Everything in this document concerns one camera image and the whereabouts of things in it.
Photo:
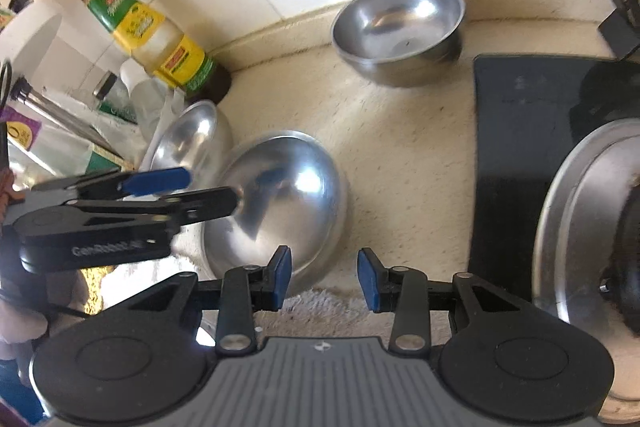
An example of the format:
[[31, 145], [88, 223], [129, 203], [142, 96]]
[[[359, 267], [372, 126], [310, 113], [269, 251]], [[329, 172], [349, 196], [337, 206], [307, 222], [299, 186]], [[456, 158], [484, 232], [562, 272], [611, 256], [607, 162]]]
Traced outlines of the large steel bowl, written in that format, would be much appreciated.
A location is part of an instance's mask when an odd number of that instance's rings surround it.
[[216, 277], [240, 265], [265, 265], [285, 245], [292, 254], [288, 295], [323, 279], [347, 230], [349, 186], [318, 140], [283, 130], [241, 144], [216, 183], [239, 194], [231, 216], [202, 228], [203, 256]]

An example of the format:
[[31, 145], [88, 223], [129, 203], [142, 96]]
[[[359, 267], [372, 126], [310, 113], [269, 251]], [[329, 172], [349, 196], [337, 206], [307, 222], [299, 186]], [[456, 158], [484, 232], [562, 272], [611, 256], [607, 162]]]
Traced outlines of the yellow chenille mat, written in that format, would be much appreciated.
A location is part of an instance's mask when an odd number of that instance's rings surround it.
[[103, 309], [103, 298], [101, 295], [101, 283], [107, 274], [115, 270], [114, 265], [107, 267], [82, 269], [80, 273], [87, 284], [87, 299], [84, 304], [84, 312], [90, 315], [97, 314]]

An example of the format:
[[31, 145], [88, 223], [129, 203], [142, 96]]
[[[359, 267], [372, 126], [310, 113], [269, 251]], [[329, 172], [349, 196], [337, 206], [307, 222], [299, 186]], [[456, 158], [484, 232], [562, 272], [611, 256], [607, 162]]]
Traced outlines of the white towel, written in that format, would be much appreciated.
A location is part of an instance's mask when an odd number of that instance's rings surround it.
[[[190, 225], [172, 241], [174, 257], [189, 259], [203, 280], [214, 278], [201, 248], [201, 225]], [[369, 312], [363, 297], [353, 291], [335, 288], [311, 288], [285, 300], [276, 312], [257, 312], [254, 315], [258, 339], [267, 336], [293, 337], [381, 337], [390, 340], [393, 317], [390, 313]], [[434, 345], [450, 338], [448, 317], [444, 311], [432, 312], [432, 341]]]

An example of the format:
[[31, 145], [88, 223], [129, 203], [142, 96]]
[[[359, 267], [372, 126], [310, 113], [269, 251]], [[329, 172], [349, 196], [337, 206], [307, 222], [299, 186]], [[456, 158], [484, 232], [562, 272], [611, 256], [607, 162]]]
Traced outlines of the purple label sauce bottle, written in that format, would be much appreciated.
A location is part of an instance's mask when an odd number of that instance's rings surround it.
[[11, 79], [1, 120], [17, 150], [55, 178], [111, 168], [131, 170], [144, 149], [134, 124], [66, 93], [42, 94], [23, 76]]

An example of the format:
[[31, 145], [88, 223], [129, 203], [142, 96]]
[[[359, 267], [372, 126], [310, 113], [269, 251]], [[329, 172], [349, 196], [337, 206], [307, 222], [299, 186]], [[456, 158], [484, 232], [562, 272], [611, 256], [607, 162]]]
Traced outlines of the clear plastic bottle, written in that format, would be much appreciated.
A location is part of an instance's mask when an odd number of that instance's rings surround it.
[[166, 83], [150, 76], [133, 58], [122, 63], [119, 77], [127, 88], [142, 136], [150, 143], [165, 103], [171, 103], [174, 96]]

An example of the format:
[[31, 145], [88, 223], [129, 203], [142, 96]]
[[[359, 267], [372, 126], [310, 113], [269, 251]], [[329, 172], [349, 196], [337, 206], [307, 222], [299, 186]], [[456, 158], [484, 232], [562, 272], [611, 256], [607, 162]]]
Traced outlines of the green yellow label oil bottle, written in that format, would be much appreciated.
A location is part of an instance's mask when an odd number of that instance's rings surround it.
[[231, 75], [176, 23], [140, 0], [80, 0], [114, 41], [186, 101], [220, 103]]

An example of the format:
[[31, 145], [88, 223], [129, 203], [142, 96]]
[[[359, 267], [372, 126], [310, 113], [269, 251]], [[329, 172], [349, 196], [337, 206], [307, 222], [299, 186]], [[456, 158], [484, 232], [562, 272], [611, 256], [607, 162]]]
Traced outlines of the white round turntable tray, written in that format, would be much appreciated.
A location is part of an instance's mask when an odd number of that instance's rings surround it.
[[9, 61], [14, 77], [32, 77], [47, 54], [62, 15], [50, 5], [32, 2], [1, 31], [1, 62]]

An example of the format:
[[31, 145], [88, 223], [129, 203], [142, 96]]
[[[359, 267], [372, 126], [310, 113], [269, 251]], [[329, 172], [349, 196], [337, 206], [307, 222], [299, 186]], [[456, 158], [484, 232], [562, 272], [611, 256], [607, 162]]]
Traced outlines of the black gas stove top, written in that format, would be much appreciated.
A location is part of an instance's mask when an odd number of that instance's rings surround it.
[[574, 146], [610, 121], [639, 115], [635, 62], [540, 54], [474, 58], [475, 207], [468, 269], [532, 297], [542, 204]]

